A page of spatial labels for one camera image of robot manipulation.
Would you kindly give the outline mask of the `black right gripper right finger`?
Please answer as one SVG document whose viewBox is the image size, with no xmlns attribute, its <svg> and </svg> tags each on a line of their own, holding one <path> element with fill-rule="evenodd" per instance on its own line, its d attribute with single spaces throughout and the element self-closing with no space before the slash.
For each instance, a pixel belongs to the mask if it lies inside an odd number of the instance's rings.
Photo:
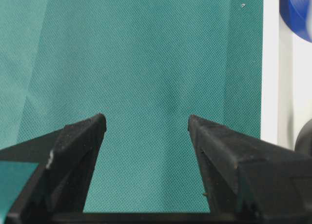
<svg viewBox="0 0 312 224">
<path fill-rule="evenodd" d="M 191 115 L 188 131 L 212 213 L 260 224 L 312 221 L 312 158 Z"/>
</svg>

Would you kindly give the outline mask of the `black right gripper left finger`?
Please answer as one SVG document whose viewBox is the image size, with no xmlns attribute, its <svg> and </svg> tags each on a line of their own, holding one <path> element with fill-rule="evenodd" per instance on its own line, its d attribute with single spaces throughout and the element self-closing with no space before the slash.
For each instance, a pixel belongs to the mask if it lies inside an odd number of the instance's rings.
<svg viewBox="0 0 312 224">
<path fill-rule="evenodd" d="M 45 224 L 84 209 L 106 118 L 96 114 L 0 151 L 0 221 Z"/>
</svg>

